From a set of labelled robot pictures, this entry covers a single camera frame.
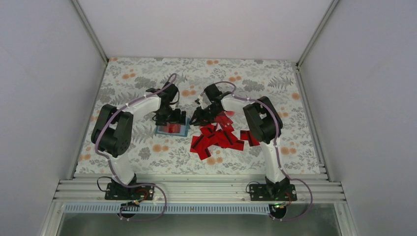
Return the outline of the teal card holder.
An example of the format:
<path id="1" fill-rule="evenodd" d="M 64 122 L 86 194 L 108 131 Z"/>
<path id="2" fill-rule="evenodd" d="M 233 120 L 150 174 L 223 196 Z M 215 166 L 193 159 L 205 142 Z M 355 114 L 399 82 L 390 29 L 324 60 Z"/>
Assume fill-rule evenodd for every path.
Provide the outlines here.
<path id="1" fill-rule="evenodd" d="M 189 118 L 186 118 L 185 124 L 170 124 L 163 126 L 156 126 L 155 134 L 168 135 L 168 136 L 178 136 L 178 137 L 187 137 L 188 131 L 190 129 Z"/>

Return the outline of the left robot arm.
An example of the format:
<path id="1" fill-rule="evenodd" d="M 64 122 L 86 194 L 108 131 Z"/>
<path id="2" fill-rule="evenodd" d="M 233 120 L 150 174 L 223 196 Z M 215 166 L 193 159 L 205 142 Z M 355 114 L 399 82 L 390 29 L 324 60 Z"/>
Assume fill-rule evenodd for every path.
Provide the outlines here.
<path id="1" fill-rule="evenodd" d="M 154 113 L 157 126 L 185 126 L 186 112 L 174 108 L 178 94 L 179 89 L 167 82 L 163 88 L 149 88 L 143 96 L 118 107 L 106 104 L 101 108 L 91 141 L 95 152 L 107 159 L 117 192 L 124 199 L 133 198 L 137 192 L 136 175 L 124 156 L 131 144 L 133 124 Z"/>

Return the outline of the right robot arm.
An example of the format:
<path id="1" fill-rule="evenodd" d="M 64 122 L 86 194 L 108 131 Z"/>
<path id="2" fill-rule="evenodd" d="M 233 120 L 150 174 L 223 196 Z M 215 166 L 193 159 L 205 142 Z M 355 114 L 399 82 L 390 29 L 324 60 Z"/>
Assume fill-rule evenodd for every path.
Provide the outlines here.
<path id="1" fill-rule="evenodd" d="M 290 185 L 279 157 L 280 136 L 283 122 L 270 99 L 243 98 L 233 91 L 221 92 L 216 84 L 207 86 L 195 100 L 197 108 L 190 124 L 206 125 L 214 122 L 221 112 L 242 113 L 250 134 L 260 143 L 266 164 L 266 193 L 272 200 L 279 200 Z"/>

